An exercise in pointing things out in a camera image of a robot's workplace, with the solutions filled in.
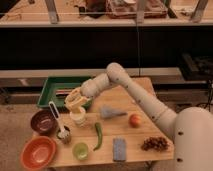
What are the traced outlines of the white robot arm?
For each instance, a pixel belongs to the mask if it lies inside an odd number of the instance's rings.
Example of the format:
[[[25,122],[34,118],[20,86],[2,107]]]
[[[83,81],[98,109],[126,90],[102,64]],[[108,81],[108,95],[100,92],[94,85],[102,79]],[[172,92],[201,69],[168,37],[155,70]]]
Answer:
[[[113,85],[122,86],[152,122],[174,142],[174,171],[213,171],[213,114],[200,107],[174,112],[136,83],[118,63],[86,80],[65,98],[72,111]]]

